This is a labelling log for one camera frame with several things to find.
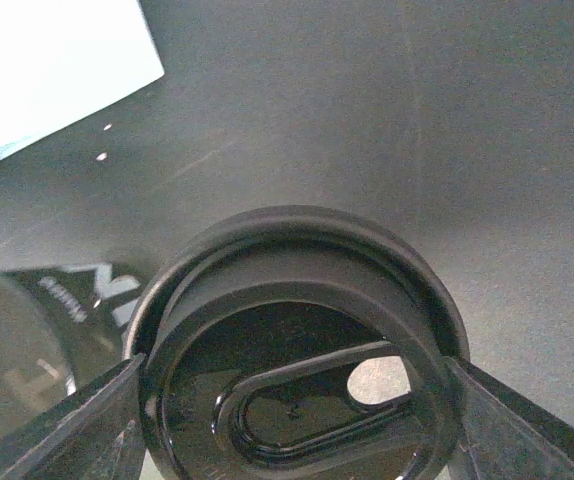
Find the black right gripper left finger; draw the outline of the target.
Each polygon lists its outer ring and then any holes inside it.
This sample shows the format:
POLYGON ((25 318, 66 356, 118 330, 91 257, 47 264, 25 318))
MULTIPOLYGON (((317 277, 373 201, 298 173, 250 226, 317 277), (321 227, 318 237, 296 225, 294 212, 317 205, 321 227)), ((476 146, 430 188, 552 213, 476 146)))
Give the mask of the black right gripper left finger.
POLYGON ((145 457, 138 354, 0 440, 0 479, 137 479, 145 457))

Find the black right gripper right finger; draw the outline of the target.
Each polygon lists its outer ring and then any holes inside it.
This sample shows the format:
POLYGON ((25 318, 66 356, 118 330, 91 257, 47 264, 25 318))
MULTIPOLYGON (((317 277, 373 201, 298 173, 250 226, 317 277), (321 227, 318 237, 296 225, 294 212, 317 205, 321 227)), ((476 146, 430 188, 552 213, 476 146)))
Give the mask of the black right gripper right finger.
POLYGON ((574 427, 475 365, 444 361, 460 422, 453 479, 574 479, 574 427))

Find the black coffee cup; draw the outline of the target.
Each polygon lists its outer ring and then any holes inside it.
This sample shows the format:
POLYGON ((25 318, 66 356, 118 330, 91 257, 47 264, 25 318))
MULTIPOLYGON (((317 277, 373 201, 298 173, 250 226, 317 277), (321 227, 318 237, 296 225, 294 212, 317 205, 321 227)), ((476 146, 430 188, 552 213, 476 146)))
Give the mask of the black coffee cup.
POLYGON ((0 271, 0 439, 121 361, 142 290, 105 262, 0 271))

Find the black cup lid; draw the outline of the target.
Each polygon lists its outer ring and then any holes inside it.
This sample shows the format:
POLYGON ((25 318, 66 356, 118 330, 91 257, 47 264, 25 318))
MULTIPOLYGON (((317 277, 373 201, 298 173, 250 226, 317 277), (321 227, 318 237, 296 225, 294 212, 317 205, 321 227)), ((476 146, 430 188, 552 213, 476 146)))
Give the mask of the black cup lid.
POLYGON ((145 442, 166 479, 433 479, 458 436, 460 312, 389 230, 322 207, 194 237, 140 297, 145 442))

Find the light blue paper bag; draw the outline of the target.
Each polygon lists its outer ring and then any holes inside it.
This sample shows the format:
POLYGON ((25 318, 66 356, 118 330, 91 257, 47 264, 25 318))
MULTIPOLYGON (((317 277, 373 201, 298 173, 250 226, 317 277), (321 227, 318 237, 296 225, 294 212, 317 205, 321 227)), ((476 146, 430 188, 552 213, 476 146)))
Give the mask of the light blue paper bag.
POLYGON ((0 161, 163 74, 138 1, 0 1, 0 161))

